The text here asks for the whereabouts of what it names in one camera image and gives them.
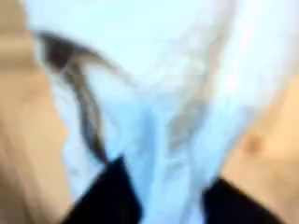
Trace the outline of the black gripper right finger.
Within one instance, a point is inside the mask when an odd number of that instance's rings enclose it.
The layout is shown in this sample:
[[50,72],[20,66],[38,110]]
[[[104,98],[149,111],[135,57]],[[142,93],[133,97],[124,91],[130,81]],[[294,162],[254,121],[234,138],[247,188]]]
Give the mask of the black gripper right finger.
[[284,224],[280,218],[223,178],[203,195],[206,224]]

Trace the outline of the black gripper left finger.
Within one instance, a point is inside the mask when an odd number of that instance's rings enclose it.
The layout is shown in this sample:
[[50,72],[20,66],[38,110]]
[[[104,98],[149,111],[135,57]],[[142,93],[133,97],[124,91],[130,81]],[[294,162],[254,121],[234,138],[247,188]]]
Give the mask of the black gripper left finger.
[[138,224],[142,208],[123,158],[111,162],[61,224]]

